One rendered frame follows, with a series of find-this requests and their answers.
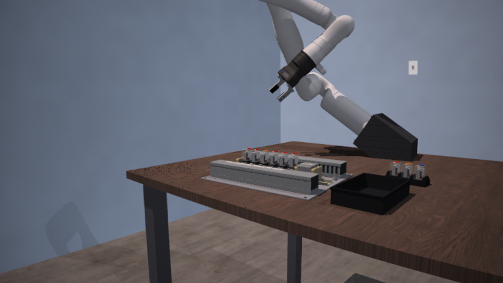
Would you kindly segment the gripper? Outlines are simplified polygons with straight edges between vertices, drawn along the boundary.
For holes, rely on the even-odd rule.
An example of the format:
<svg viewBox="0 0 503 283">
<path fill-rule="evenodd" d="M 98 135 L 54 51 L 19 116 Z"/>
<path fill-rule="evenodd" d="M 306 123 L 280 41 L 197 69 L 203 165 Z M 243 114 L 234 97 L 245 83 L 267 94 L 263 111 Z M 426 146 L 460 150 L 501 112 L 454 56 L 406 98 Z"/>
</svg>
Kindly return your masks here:
<svg viewBox="0 0 503 283">
<path fill-rule="evenodd" d="M 291 62 L 283 67 L 277 74 L 280 80 L 272 86 L 269 90 L 273 94 L 283 83 L 287 82 L 288 89 L 283 92 L 277 100 L 283 101 L 289 94 L 294 92 L 292 89 L 302 77 L 307 75 L 311 70 L 316 68 L 322 75 L 326 70 L 322 67 L 320 62 L 326 57 L 323 50 L 314 42 L 301 50 Z"/>
</svg>

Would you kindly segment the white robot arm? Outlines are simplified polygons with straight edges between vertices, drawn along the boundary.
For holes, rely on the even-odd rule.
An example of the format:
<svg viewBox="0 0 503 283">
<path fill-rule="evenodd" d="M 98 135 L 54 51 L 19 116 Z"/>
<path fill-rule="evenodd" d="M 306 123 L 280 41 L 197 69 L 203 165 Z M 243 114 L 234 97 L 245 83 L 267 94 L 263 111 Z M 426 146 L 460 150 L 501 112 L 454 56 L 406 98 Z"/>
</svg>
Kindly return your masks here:
<svg viewBox="0 0 503 283">
<path fill-rule="evenodd" d="M 304 49 L 303 40 L 291 12 L 326 29 L 313 42 L 327 56 L 344 38 L 354 30 L 352 17 L 335 16 L 331 10 L 313 0 L 260 0 L 266 2 L 278 45 L 287 65 Z M 344 124 L 353 133 L 359 135 L 371 114 L 341 94 L 329 81 L 315 72 L 300 79 L 295 89 L 304 101 L 310 101 L 321 95 L 321 108 Z"/>
</svg>

